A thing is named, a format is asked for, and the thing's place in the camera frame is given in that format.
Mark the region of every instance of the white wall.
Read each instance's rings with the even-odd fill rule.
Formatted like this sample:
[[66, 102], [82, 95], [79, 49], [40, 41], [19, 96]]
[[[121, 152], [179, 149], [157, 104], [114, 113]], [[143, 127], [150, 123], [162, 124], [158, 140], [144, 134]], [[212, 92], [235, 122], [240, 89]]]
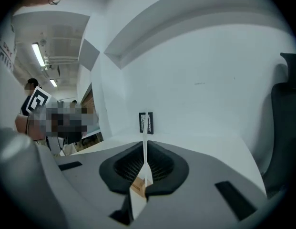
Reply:
[[65, 102], [72, 102], [73, 100], [78, 101], [76, 87], [57, 87], [53, 89], [47, 89], [46, 91], [57, 100], [62, 100]]
[[266, 169], [274, 138], [270, 92], [286, 79], [277, 66], [286, 64], [281, 52], [296, 52], [296, 40], [265, 26], [228, 24], [172, 34], [122, 70], [133, 129], [147, 108], [155, 133], [236, 134], [260, 170]]
[[104, 139], [129, 127], [122, 71], [100, 53], [91, 72], [92, 92]]
[[78, 78], [77, 78], [77, 101], [81, 103], [88, 89], [91, 85], [91, 72], [83, 65], [79, 65]]
[[103, 87], [102, 87], [102, 76], [101, 76], [101, 61], [102, 55], [96, 60], [94, 67], [92, 68], [92, 94], [94, 97], [94, 104], [96, 112], [99, 116], [99, 127], [102, 132], [103, 139], [106, 140], [112, 137], [112, 131], [109, 124], [109, 119], [107, 115], [107, 110], [105, 106], [104, 94], [103, 94]]

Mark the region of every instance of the dark hair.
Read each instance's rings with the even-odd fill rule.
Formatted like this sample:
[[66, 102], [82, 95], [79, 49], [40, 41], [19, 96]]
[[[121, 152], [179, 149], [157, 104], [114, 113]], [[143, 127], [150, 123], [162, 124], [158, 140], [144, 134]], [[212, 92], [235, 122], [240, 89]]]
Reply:
[[30, 79], [28, 80], [28, 83], [29, 83], [29, 84], [33, 84], [34, 87], [37, 87], [37, 86], [39, 85], [37, 79], [34, 79], [34, 78], [30, 78]]

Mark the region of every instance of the person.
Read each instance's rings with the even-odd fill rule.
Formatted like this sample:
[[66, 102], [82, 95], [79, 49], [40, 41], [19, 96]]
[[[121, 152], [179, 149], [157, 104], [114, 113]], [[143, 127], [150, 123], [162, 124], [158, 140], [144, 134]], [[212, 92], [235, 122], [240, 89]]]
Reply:
[[34, 92], [34, 89], [37, 86], [39, 86], [38, 80], [37, 79], [34, 79], [34, 78], [30, 78], [27, 81], [27, 84], [25, 85], [25, 91], [28, 94], [28, 96], [27, 96], [25, 102], [23, 103], [23, 105], [21, 107], [21, 111], [22, 111], [23, 115], [25, 115], [25, 116], [29, 116], [29, 113], [27, 112], [26, 107], [27, 107], [28, 102], [29, 102], [29, 100], [31, 98], [31, 95]]
[[[12, 16], [23, 6], [57, 5], [59, 2], [60, 0], [20, 0], [0, 25], [0, 128], [8, 127], [25, 134], [29, 130], [27, 116], [18, 114], [26, 96], [13, 75], [16, 44]], [[33, 140], [44, 138], [41, 133], [35, 133], [34, 129], [29, 130], [28, 135]]]
[[71, 107], [71, 108], [75, 108], [75, 107], [76, 107], [76, 104], [77, 104], [77, 101], [74, 100], [74, 101], [71, 102], [70, 107]]

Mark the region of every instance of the white curved panel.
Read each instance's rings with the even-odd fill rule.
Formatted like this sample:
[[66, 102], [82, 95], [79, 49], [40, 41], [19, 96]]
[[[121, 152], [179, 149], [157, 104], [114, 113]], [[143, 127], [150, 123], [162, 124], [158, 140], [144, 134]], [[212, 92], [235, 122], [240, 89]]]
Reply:
[[118, 65], [120, 68], [123, 68], [151, 48], [184, 33], [231, 24], [271, 27], [293, 36], [287, 23], [281, 17], [274, 17], [270, 13], [257, 12], [256, 10], [244, 11], [236, 8], [234, 8], [234, 11], [231, 8], [195, 11], [170, 20], [145, 34], [124, 52], [119, 59]]
[[[270, 0], [125, 1], [128, 1], [128, 3], [116, 8], [116, 13], [114, 13], [113, 8], [117, 5], [117, 1], [113, 0], [109, 3], [107, 11], [108, 47], [105, 53], [118, 56], [127, 54], [132, 47], [136, 47], [143, 40], [144, 35], [149, 34], [164, 23], [182, 21], [189, 13], [215, 13], [226, 8], [229, 11], [254, 10], [256, 13], [265, 13], [267, 11], [268, 13], [272, 13], [273, 16], [280, 17], [276, 7]], [[129, 4], [133, 4], [134, 8], [128, 8]]]
[[159, 0], [109, 0], [107, 7], [107, 43], [138, 14]]

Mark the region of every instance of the desk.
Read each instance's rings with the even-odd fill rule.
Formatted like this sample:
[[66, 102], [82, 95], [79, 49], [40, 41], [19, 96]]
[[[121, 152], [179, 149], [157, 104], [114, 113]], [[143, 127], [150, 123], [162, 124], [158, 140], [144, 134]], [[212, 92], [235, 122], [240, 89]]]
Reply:
[[[254, 158], [242, 138], [238, 136], [174, 136], [154, 134], [148, 135], [147, 139], [215, 157], [253, 182], [266, 195], [264, 183]], [[74, 155], [97, 152], [142, 140], [143, 135], [141, 133], [132, 134], [125, 132]]]

